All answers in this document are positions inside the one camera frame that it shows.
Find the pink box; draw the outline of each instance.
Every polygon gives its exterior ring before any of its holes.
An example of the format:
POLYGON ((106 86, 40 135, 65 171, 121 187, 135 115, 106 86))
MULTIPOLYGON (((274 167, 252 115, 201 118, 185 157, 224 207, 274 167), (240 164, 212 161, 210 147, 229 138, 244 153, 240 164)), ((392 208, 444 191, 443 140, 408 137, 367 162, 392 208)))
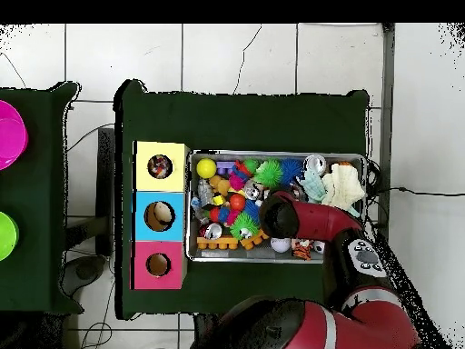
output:
POLYGON ((182 242, 136 241, 134 258, 134 289, 181 289, 187 271, 182 242), (165 254, 170 269, 162 276, 152 275, 147 270, 147 260, 152 254, 165 254))

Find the dark green tablecloth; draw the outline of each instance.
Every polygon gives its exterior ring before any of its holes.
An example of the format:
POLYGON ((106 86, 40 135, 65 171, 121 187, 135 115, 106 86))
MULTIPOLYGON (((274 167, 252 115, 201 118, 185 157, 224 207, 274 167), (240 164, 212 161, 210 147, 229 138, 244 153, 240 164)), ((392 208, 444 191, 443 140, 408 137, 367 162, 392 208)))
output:
POLYGON ((64 250, 64 111, 78 84, 47 91, 0 89, 23 117, 29 143, 0 171, 0 211, 15 219, 19 243, 0 262, 0 311, 79 313, 59 289, 64 250))
MULTIPOLYGON (((184 143, 191 149, 365 154, 364 91, 339 95, 146 93, 126 81, 115 95, 116 184, 123 183, 123 254, 117 254, 116 310, 221 313, 255 294, 322 299, 319 264, 190 262, 181 290, 129 289, 132 143, 184 143)), ((115 202, 121 199, 115 187, 115 202)), ((116 218, 116 232, 121 218, 116 218)))

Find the circular hole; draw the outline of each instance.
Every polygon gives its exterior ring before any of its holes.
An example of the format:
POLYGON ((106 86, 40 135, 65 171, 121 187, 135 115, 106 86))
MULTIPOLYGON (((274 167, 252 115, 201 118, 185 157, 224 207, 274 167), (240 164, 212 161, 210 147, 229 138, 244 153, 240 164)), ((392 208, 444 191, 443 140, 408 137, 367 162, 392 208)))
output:
POLYGON ((170 204, 157 201, 152 202, 143 214, 145 224, 155 232, 168 230, 174 222, 174 210, 170 204))
POLYGON ((155 277, 167 274, 171 269, 170 259, 163 253, 152 254, 145 263, 147 271, 155 277))
POLYGON ((147 164, 149 174, 156 179, 164 179, 173 172, 173 162, 166 155, 154 155, 147 164))

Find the metal tray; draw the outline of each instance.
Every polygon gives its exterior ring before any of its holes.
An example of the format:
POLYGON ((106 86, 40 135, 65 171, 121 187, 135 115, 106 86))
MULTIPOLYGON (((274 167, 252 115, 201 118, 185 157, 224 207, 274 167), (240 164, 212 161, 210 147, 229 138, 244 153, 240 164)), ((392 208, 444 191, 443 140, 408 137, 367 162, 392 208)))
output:
MULTIPOLYGON (((305 261, 291 255, 291 250, 286 253, 277 253, 270 246, 270 239, 264 240, 251 250, 245 250, 241 245, 235 250, 220 249, 198 249, 197 235, 199 223, 193 215, 191 199, 197 194, 199 176, 195 172, 197 163, 202 158, 211 158, 214 161, 242 161, 244 159, 257 159, 265 161, 269 158, 297 159, 303 161, 307 156, 320 154, 326 159, 328 165, 337 162, 350 162, 359 172, 361 187, 365 189, 367 179, 367 162, 362 155, 357 154, 322 154, 322 153, 282 153, 282 152, 259 152, 259 151, 231 151, 231 150, 192 150, 189 154, 189 173, 191 180, 187 186, 188 199, 186 200, 186 253, 195 262, 227 262, 227 263, 268 263, 268 264, 321 264, 322 255, 312 252, 311 260, 305 261)), ((366 197, 363 197, 355 205, 355 209, 361 213, 361 220, 365 217, 366 197)))

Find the blue box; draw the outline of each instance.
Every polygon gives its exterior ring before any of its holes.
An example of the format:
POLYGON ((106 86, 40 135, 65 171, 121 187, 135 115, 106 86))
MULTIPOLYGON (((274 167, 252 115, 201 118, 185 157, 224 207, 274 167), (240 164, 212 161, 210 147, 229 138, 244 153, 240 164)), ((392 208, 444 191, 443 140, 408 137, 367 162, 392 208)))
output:
POLYGON ((182 241, 184 228, 184 193, 135 193, 135 240, 136 241, 182 241), (154 202, 165 202, 174 210, 174 222, 164 231, 152 230, 144 221, 147 206, 154 202))

